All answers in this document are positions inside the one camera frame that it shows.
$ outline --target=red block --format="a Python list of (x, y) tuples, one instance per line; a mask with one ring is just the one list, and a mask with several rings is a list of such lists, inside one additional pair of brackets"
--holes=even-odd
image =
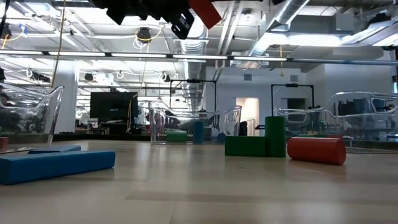
[(0, 137), (0, 149), (7, 149), (8, 137)]
[(189, 5), (199, 16), (207, 29), (211, 29), (221, 20), (220, 14), (209, 0), (189, 0)]
[(291, 138), (287, 154), (298, 161), (343, 165), (346, 147), (340, 138)]

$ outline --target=white column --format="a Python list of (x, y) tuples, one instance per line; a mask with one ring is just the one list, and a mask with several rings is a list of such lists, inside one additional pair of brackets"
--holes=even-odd
[(75, 132), (79, 68), (75, 62), (59, 61), (54, 86), (64, 86), (55, 134)]

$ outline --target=black frame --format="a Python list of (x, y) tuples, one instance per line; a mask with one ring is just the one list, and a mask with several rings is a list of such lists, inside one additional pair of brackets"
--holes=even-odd
[(216, 112), (216, 107), (217, 107), (217, 81), (216, 80), (170, 80), (170, 109), (172, 109), (172, 83), (173, 82), (187, 82), (187, 83), (214, 83), (214, 112)]
[(311, 94), (312, 94), (312, 107), (315, 107), (315, 98), (314, 98), (314, 89), (313, 85), (300, 85), (296, 83), (291, 83), (291, 84), (271, 84), (271, 113), (272, 116), (274, 116), (274, 86), (285, 86), (287, 88), (297, 88), (297, 87), (310, 87), (311, 88)]

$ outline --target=television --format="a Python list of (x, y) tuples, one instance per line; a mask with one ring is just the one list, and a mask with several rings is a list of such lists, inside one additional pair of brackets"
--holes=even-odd
[(131, 102), (131, 117), (138, 116), (138, 100), (136, 92), (91, 93), (90, 118), (102, 120), (127, 120)]

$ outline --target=blue block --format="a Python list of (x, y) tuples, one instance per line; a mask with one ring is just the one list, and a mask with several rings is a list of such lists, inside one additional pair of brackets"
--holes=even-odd
[(110, 169), (114, 151), (75, 151), (0, 157), (0, 184), (19, 184)]
[(81, 146), (52, 146), (29, 151), (28, 154), (81, 151)]

